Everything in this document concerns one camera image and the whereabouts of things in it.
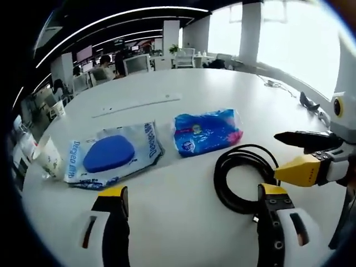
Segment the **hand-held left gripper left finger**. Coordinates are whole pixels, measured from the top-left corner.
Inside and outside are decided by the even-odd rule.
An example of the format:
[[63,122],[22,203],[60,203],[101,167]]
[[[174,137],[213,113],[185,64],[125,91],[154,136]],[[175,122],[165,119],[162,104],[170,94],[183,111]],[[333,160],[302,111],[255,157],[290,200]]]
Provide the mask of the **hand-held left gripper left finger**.
[[127,186],[99,192],[71,234],[71,266],[130,266]]

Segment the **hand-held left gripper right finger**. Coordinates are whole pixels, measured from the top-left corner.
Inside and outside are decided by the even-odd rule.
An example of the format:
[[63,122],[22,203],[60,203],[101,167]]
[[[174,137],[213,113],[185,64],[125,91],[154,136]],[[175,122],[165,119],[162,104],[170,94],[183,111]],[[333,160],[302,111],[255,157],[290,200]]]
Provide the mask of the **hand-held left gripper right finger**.
[[258,198],[257,266],[316,266],[320,260],[320,229],[296,208],[280,186],[262,183]]

